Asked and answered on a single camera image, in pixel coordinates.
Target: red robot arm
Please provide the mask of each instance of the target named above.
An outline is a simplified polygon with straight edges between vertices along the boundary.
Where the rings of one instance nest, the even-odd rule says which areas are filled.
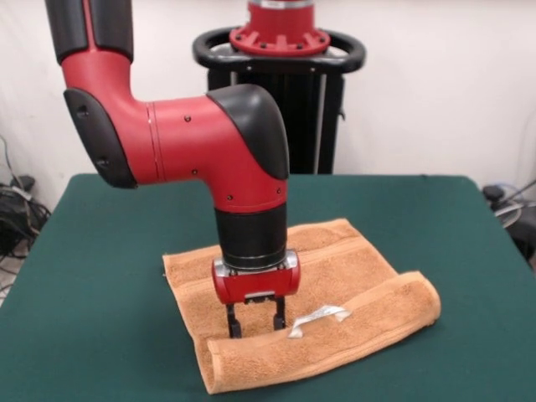
[[[294,257],[286,250],[288,149],[271,96],[236,85],[189,99],[136,100],[131,0],[46,5],[64,98],[98,173],[118,188],[203,180],[226,268],[213,268],[219,299],[229,308],[261,294],[294,293],[299,264],[289,264]]]

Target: white plastic wrapper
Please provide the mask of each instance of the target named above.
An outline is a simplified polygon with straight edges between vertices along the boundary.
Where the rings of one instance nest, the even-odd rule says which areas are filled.
[[[323,306],[320,307],[315,312],[312,312],[308,316],[298,317],[294,321],[294,325],[292,326],[291,333],[289,333],[288,337],[291,339],[299,339],[303,337],[303,331],[301,330],[300,326],[315,321],[318,318],[327,317],[334,315],[335,318],[337,318],[337,321],[342,322],[345,318],[347,318],[351,313],[348,310],[343,309],[339,306]]]

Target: brown towel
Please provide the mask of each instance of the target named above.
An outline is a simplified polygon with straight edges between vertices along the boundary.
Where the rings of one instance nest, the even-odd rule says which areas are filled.
[[[220,248],[165,255],[166,277],[193,339],[209,394],[304,379],[354,362],[408,337],[439,317],[440,298],[419,273],[399,275],[346,219],[289,228],[301,261],[301,284],[286,299],[288,328],[274,332],[273,302],[236,305],[241,339],[229,339],[225,308],[210,269]],[[295,318],[324,305],[351,314],[324,317],[288,334]]]

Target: screw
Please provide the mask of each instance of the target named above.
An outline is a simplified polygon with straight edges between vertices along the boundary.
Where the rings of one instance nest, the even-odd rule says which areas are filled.
[[[108,161],[108,159],[105,157],[102,157],[96,162],[96,164],[99,168],[107,169],[110,166],[110,161]]]
[[[78,110],[76,111],[76,115],[80,118],[80,119],[84,119],[86,118],[87,116],[90,115],[90,113],[87,111],[87,106],[81,106],[78,108]]]

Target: green tablecloth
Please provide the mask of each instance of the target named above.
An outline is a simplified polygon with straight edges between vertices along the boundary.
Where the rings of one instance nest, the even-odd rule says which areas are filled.
[[[434,283],[440,320],[314,379],[209,397],[161,259],[217,242],[208,191],[75,177],[0,308],[0,400],[536,398],[533,276],[472,182],[291,178],[289,224],[339,217]]]

